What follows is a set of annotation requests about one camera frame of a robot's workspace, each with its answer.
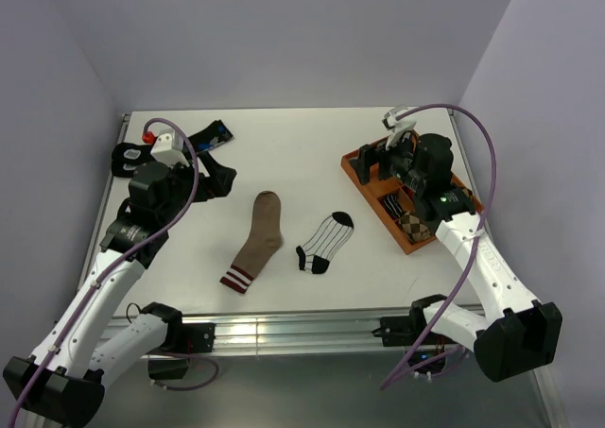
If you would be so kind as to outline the brown sock red stripes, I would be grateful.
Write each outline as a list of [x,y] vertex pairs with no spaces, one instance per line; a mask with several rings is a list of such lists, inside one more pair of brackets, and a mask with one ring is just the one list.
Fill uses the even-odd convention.
[[253,202],[248,238],[219,282],[244,295],[282,243],[281,200],[263,191]]

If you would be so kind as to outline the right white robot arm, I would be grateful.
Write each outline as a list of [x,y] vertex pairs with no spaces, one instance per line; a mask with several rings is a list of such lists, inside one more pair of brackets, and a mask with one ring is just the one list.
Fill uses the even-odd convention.
[[403,229],[394,207],[418,219],[430,239],[441,242],[478,296],[478,315],[444,295],[411,304],[405,317],[382,319],[374,335],[386,346],[417,348],[438,337],[471,351],[484,373],[501,382],[550,364],[562,327],[553,302],[542,303],[510,269],[480,226],[482,204],[453,173],[451,141],[439,134],[408,132],[395,146],[385,140],[364,145],[341,165],[405,253],[421,248]]

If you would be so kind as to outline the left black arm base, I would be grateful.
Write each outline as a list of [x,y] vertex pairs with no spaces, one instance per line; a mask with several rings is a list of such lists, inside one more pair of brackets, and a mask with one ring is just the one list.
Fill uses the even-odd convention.
[[[159,347],[161,352],[209,353],[213,350],[216,325],[213,322],[184,323],[182,312],[159,302],[152,302],[139,311],[140,315],[154,315],[167,324],[167,338]],[[177,381],[185,377],[193,364],[191,358],[176,360],[150,359],[147,372],[150,379],[166,382]]]

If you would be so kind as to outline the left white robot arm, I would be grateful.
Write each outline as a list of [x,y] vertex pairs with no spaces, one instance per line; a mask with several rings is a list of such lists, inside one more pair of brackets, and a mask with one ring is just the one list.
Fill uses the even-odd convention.
[[88,277],[60,320],[27,357],[13,357],[3,378],[25,409],[63,426],[84,427],[110,385],[150,352],[180,355],[182,312],[152,302],[119,334],[100,337],[133,285],[194,202],[227,196],[237,173],[201,152],[190,163],[139,165],[129,195],[100,243]]

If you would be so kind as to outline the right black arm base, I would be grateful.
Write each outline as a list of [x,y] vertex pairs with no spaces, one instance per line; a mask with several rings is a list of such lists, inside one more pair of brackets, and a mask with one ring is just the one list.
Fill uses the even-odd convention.
[[[381,317],[379,327],[372,331],[372,335],[380,338],[385,348],[411,347],[427,324],[424,309],[436,308],[438,303],[445,300],[446,297],[441,294],[415,300],[407,315]],[[464,347],[448,350],[446,346],[454,345],[455,341],[443,334],[429,333],[422,345],[430,344],[433,345],[432,350],[415,351],[406,366],[389,383],[393,384],[407,375],[430,383],[450,373],[473,351]]]

